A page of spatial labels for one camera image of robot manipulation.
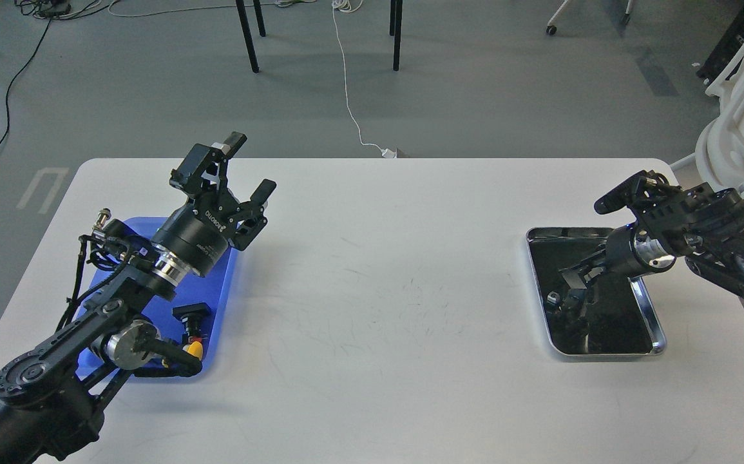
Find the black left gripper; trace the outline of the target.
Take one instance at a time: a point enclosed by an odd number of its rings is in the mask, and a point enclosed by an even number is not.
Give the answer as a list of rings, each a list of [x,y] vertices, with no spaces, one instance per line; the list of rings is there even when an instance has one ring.
[[[227,165],[247,141],[232,132],[222,143],[195,144],[169,185],[188,197],[157,229],[153,243],[206,276],[228,249],[245,250],[265,227],[265,204],[277,183],[263,179],[248,202],[240,203],[227,187]]]

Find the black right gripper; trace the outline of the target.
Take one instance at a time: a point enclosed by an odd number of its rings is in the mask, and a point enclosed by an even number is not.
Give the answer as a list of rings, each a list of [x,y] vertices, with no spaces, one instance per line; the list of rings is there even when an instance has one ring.
[[[603,249],[560,268],[559,273],[569,287],[561,309],[583,309],[587,298],[592,302],[596,296],[593,286],[606,273],[625,277],[663,273],[676,261],[645,228],[616,228],[607,236]]]

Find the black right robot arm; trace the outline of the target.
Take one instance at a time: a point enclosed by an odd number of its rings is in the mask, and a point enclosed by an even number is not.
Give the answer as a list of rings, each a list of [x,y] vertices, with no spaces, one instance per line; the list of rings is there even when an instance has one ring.
[[[744,197],[708,183],[683,189],[657,171],[637,171],[595,202],[604,215],[628,208],[636,220],[616,228],[592,255],[560,271],[572,289],[607,274],[668,271],[681,256],[696,275],[744,299]]]

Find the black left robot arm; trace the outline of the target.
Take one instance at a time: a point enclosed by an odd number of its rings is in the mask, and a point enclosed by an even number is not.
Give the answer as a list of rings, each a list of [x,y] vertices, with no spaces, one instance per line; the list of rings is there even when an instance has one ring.
[[[182,345],[163,340],[143,314],[153,298],[172,300],[189,274],[206,276],[228,249],[242,251],[265,227],[276,183],[265,179],[246,202],[227,185],[227,165],[246,142],[195,144],[169,176],[187,200],[146,238],[102,209],[81,235],[72,297],[56,331],[0,370],[0,463],[63,460],[98,440],[104,411],[136,377],[192,377],[203,356],[192,347],[197,309],[181,309]],[[81,292],[86,262],[108,276]]]

